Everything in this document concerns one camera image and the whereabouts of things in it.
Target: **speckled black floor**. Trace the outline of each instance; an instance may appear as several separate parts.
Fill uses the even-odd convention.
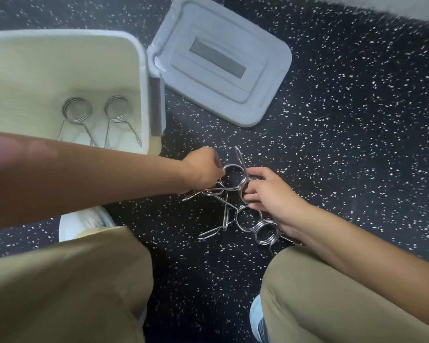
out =
[[[149,45],[171,1],[0,0],[0,30],[116,29]],[[239,145],[249,165],[277,170],[311,203],[429,260],[429,24],[305,0],[223,5],[286,41],[291,69],[249,129],[167,91],[162,155],[211,145],[228,162]],[[253,341],[248,308],[270,256],[235,229],[197,242],[220,224],[217,202],[171,196],[107,208],[151,250],[149,332]],[[6,230],[0,256],[56,240],[56,221]]]

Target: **white plastic bin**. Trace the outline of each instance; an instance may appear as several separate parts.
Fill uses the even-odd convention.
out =
[[[110,97],[120,95],[131,103],[128,121],[142,145],[127,125],[112,123],[110,148],[159,154],[160,138],[151,137],[149,81],[146,50],[128,33],[0,31],[0,132],[58,139],[63,103],[82,97],[93,107],[85,124],[103,146],[108,125],[104,106]],[[163,84],[157,87],[163,90]],[[62,136],[67,142],[90,144],[80,125],[66,123]]]

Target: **shoe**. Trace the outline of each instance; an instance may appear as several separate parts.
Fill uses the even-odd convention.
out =
[[[261,295],[257,295],[249,310],[249,322],[254,338],[260,343],[270,343],[269,333],[265,326],[264,313],[262,312]]]
[[[59,242],[72,240],[81,232],[94,227],[113,226],[117,225],[101,206],[64,214],[60,217]]]

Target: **forearm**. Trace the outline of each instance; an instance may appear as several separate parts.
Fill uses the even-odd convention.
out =
[[[429,263],[317,207],[296,229],[337,270],[429,325]]]
[[[0,133],[0,227],[188,190],[181,161]]]

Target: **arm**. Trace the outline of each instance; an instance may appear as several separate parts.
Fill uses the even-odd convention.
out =
[[[429,263],[300,198],[268,168],[248,169],[244,198],[329,265],[429,325]]]
[[[0,133],[0,227],[106,203],[210,187],[214,149],[183,161]]]

